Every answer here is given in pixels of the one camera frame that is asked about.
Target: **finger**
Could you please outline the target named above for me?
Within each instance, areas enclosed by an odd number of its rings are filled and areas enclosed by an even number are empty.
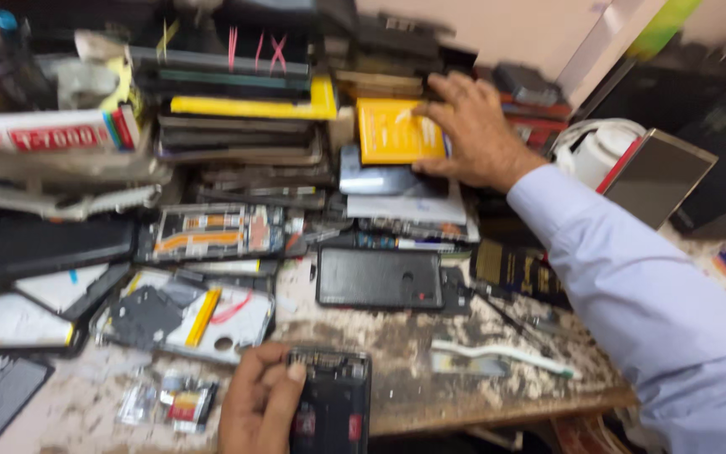
[[[411,112],[412,115],[426,116],[432,119],[439,127],[451,134],[456,129],[456,114],[442,103],[419,104]]]
[[[262,385],[267,386],[268,388],[272,388],[274,385],[277,384],[279,379],[281,377],[284,377],[287,373],[287,366],[284,364],[277,364],[272,367],[268,367],[268,370],[265,371],[264,374],[262,374],[262,380],[260,382]]]
[[[463,73],[459,73],[458,71],[451,71],[447,76],[447,79],[456,88],[460,98],[481,98],[481,92],[475,86],[475,82],[472,80],[472,77],[465,76]]]
[[[439,74],[431,74],[428,76],[428,85],[433,88],[442,99],[458,106],[458,104],[465,99],[462,97],[466,93],[461,93],[459,87],[452,83],[449,77],[444,77]]]
[[[304,389],[307,369],[304,364],[294,363],[287,368],[268,396],[268,406],[262,417],[259,434],[260,452],[286,452],[290,424],[298,407],[298,397]]]
[[[242,386],[256,383],[268,366],[279,364],[285,360],[289,346],[283,343],[264,343],[260,346],[248,349],[234,372],[231,379],[231,386],[240,384]]]
[[[288,349],[287,345],[280,343],[266,343],[247,350],[231,378],[224,410],[233,414],[252,413],[258,407],[254,390],[260,385],[262,374],[269,366],[280,364]]]
[[[492,84],[483,79],[478,79],[475,82],[475,88],[478,89],[481,93],[481,97],[486,99],[491,108],[500,108],[502,111],[500,93],[494,86],[492,86]]]
[[[458,170],[456,163],[449,159],[421,159],[412,168],[415,172],[447,178],[454,178]]]

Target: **shirt cuff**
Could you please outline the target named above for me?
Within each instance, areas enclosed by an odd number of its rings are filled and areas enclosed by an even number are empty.
[[[580,181],[549,164],[528,172],[507,194],[509,206],[548,249],[559,230],[579,213],[605,201]]]

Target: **phone screen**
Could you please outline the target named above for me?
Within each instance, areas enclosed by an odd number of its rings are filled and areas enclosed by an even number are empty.
[[[676,137],[654,131],[604,195],[659,229],[713,167],[717,158]]]

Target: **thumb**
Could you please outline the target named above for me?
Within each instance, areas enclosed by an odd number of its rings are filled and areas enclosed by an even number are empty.
[[[307,368],[304,364],[293,363],[287,368],[287,374],[271,389],[257,439],[261,453],[287,452],[290,424],[293,422],[298,397],[302,394],[306,379]]]
[[[454,178],[458,170],[456,163],[450,159],[421,159],[413,163],[411,168],[423,174]]]

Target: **light blue shirt sleeve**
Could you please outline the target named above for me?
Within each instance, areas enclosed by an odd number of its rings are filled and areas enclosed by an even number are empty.
[[[634,216],[553,166],[510,206],[673,454],[726,453],[726,291]]]

